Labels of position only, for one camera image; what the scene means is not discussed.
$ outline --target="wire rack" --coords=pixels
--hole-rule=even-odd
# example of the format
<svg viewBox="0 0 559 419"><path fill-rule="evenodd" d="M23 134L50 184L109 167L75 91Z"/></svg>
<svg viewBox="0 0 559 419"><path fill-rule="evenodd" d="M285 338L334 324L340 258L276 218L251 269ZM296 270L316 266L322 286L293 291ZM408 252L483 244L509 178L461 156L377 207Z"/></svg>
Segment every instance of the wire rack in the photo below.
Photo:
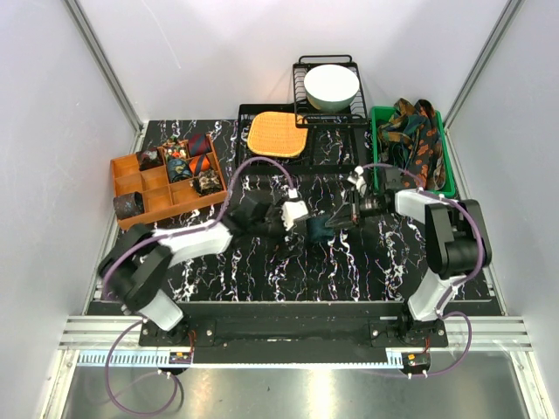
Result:
<svg viewBox="0 0 559 419"><path fill-rule="evenodd" d="M307 100L305 76L318 65L342 65L351 70L359 79L359 91L351 104L339 113L323 113ZM367 127L368 115L361 76L357 63L350 55L303 55L293 64L293 96L295 123L299 128L358 128Z"/></svg>
<svg viewBox="0 0 559 419"><path fill-rule="evenodd" d="M256 115L263 112L293 113L295 104L290 105L241 105L238 109L238 136L235 148L235 164L254 157L247 145L248 133ZM344 125L333 128L309 129L307 145L303 152L293 159L275 158L293 175L349 173L358 164L357 146L353 129ZM277 175L280 170L274 166L256 161L243 172L245 175Z"/></svg>

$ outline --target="bowl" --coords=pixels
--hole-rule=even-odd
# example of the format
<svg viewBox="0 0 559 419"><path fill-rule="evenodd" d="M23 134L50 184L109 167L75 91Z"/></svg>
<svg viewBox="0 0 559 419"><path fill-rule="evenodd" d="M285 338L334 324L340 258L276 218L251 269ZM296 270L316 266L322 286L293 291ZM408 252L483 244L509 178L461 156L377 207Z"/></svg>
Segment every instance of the bowl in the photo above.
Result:
<svg viewBox="0 0 559 419"><path fill-rule="evenodd" d="M342 65L318 65L304 80L307 99L322 112L336 113L351 105L359 92L359 79Z"/></svg>

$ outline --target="black marble tabletop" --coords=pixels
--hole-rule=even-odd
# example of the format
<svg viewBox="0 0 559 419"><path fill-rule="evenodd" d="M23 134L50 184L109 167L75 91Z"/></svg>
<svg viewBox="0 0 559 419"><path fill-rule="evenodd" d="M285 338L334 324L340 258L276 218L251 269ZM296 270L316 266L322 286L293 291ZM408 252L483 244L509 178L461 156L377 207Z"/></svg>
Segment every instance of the black marble tabletop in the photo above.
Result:
<svg viewBox="0 0 559 419"><path fill-rule="evenodd" d="M142 149L210 132L224 176L234 170L237 123L233 120L152 120ZM335 133L328 150L339 153ZM369 148L370 137L361 139ZM341 175L294 176L312 215L332 214L348 187ZM248 189L268 191L279 200L286 191L282 176L242 176L231 205ZM161 220L159 228L198 224L213 217L218 206ZM283 251L265 238L241 239L220 255L190 260L169 269L166 291L176 301L375 301L400 300L418 287L427 269L422 227L409 218L380 216L361 229L340 232L327 244L287 237ZM457 299L489 299L483 275L460 290Z"/></svg>

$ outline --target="wooden organizer box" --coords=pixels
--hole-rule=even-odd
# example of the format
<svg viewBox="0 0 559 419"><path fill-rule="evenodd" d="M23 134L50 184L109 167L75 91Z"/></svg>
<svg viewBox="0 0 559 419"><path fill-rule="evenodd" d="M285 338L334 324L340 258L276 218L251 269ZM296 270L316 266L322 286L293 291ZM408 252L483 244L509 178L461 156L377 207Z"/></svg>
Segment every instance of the wooden organizer box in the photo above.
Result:
<svg viewBox="0 0 559 419"><path fill-rule="evenodd" d="M222 203L227 197L227 187L212 141L210 141L210 145L211 152L207 156L210 159L211 167L219 173L224 190L207 196L200 196L191 185L191 181L196 176L180 182L169 182L163 147L157 148L163 159L163 165L158 168L140 171L136 155L125 155L111 160L114 196L140 192L144 207L144 213L139 216L117 220L119 227L127 230L134 224L154 223L170 216L178 216L184 212Z"/></svg>

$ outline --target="gray floor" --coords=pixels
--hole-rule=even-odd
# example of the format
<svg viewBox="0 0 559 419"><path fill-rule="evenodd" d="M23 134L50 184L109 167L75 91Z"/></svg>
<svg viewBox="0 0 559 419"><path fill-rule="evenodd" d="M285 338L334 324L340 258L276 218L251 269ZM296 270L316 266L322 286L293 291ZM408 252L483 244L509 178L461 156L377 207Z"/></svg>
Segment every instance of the gray floor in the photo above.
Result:
<svg viewBox="0 0 559 419"><path fill-rule="evenodd" d="M433 370L449 361L434 354ZM114 391L125 388L145 368L113 368ZM167 418L527 418L514 372L503 354L470 354L451 374L426 381L384 379L362 371L191 369L180 375L184 402ZM165 403L172 384L148 378L119 400L147 411ZM120 419L107 399L103 370L79 367L65 419Z"/></svg>

